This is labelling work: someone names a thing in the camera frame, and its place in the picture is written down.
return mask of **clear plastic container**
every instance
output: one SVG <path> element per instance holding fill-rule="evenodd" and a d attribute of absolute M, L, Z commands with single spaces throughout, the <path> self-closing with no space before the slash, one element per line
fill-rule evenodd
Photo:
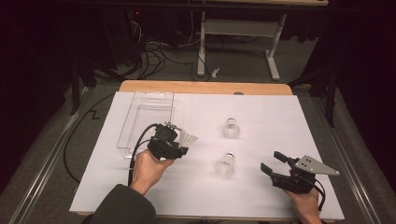
<path fill-rule="evenodd" d="M 131 102 L 117 147 L 124 158 L 131 158 L 137 140 L 150 124 L 172 120 L 174 94 L 172 92 L 137 91 Z M 141 143 L 155 134 L 155 128 L 149 129 Z M 146 149 L 147 143 L 138 150 Z"/>

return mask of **cable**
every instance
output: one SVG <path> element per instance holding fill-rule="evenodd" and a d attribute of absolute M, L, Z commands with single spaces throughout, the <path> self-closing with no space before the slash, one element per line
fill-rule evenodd
<path fill-rule="evenodd" d="M 70 171 L 68 165 L 67 165 L 67 158 L 66 158 L 66 150 L 67 150 L 67 146 L 69 145 L 70 139 L 72 138 L 73 134 L 76 132 L 76 129 L 78 128 L 78 126 L 81 124 L 81 122 L 84 120 L 85 117 L 87 117 L 87 115 L 92 112 L 93 108 L 96 107 L 97 105 L 99 105 L 100 103 L 102 103 L 105 99 L 107 99 L 108 97 L 114 95 L 115 93 L 111 93 L 108 96 L 106 96 L 105 98 L 101 99 L 100 101 L 96 102 L 96 104 L 94 104 L 93 106 L 91 106 L 88 111 L 82 116 L 82 118 L 78 121 L 76 127 L 74 127 L 73 131 L 70 133 L 70 136 L 68 137 L 66 143 L 64 144 L 64 168 L 66 169 L 66 172 L 70 175 L 70 177 L 76 181 L 78 184 L 80 183 L 80 180 L 77 179 Z"/>
<path fill-rule="evenodd" d="M 316 186 L 314 183 L 312 183 L 311 181 L 309 181 L 308 179 L 306 179 L 306 178 L 304 178 L 304 177 L 301 177 L 301 179 L 303 179 L 304 181 L 306 181 L 307 183 L 309 183 L 310 185 L 312 185 L 312 187 L 314 187 L 314 188 L 320 193 L 320 195 L 322 196 L 321 202 L 320 202 L 320 204 L 319 204 L 319 206 L 318 206 L 318 211 L 321 212 L 322 207 L 323 207 L 323 204 L 324 204 L 324 202 L 325 202 L 325 200 L 326 200 L 326 191 L 325 191 L 325 189 L 323 188 L 323 185 L 322 185 L 317 179 L 315 179 L 315 181 L 318 182 L 318 183 L 320 184 L 320 186 L 322 187 L 322 189 L 323 189 L 323 190 L 322 190 L 322 189 L 320 189 L 318 186 Z"/>
<path fill-rule="evenodd" d="M 139 139 L 136 142 L 136 145 L 134 146 L 134 152 L 132 153 L 132 158 L 131 158 L 131 163 L 129 164 L 129 175 L 128 175 L 128 186 L 131 186 L 132 180 L 134 178 L 134 156 L 136 155 L 137 149 L 144 143 L 140 143 L 142 141 L 142 138 L 145 136 L 146 132 L 149 131 L 150 128 L 152 127 L 158 127 L 158 124 L 150 124 L 145 131 L 140 134 Z"/>

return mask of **sleeve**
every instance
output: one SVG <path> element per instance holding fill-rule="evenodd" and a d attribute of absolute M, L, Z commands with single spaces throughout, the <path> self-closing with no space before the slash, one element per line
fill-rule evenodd
<path fill-rule="evenodd" d="M 117 185 L 96 209 L 91 224 L 148 224 L 153 222 L 155 215 L 154 206 L 143 195 Z"/>

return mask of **floor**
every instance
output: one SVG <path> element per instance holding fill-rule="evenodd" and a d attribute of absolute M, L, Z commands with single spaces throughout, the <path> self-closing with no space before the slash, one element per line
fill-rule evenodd
<path fill-rule="evenodd" d="M 205 77 L 194 74 L 197 47 L 173 49 L 162 45 L 148 46 L 156 52 L 162 69 L 147 77 L 156 80 L 199 80 L 218 82 L 274 83 L 263 57 L 271 42 L 249 41 L 237 36 L 224 45 L 217 39 L 207 40 Z M 300 43 L 293 38 L 281 41 L 275 59 L 281 76 L 277 83 L 288 83 L 299 77 L 315 46 L 315 41 Z M 211 76 L 218 69 L 216 77 Z M 120 64 L 119 72 L 128 67 Z M 156 66 L 148 66 L 155 71 Z M 128 78 L 137 78 L 139 72 Z M 64 95 L 64 106 L 49 120 L 23 159 L 21 166 L 0 196 L 0 223 L 81 223 L 83 216 L 68 211 L 78 183 L 91 156 L 95 140 L 106 119 L 112 94 L 120 83 L 97 72 L 96 88 L 81 85 L 81 106 L 70 115 L 71 90 Z M 342 95 L 337 92 L 334 109 L 335 128 L 324 118 L 323 98 L 310 97 L 309 86 L 299 86 L 293 93 L 299 97 L 307 123 L 324 163 L 338 167 L 344 175 L 331 178 L 346 219 L 337 223 L 396 223 L 394 192 L 376 166 L 353 120 L 347 113 Z M 158 223 L 205 223 L 202 220 L 158 219 Z M 258 221 L 221 221 L 225 224 L 248 224 Z"/>

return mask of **black equipment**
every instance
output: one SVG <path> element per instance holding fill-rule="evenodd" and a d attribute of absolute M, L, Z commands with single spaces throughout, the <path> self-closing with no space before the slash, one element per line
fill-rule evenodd
<path fill-rule="evenodd" d="M 322 196 L 321 203 L 318 207 L 318 210 L 321 211 L 325 201 L 326 193 L 320 182 L 315 179 L 315 175 L 340 175 L 340 173 L 309 156 L 303 156 L 301 159 L 293 159 L 283 155 L 278 151 L 275 151 L 274 157 L 284 163 L 287 162 L 291 170 L 289 176 L 280 175 L 274 173 L 271 168 L 262 163 L 261 169 L 264 173 L 271 177 L 273 186 L 297 194 L 309 193 L 312 188 L 317 189 Z M 315 185 L 316 182 L 321 185 L 322 189 Z"/>

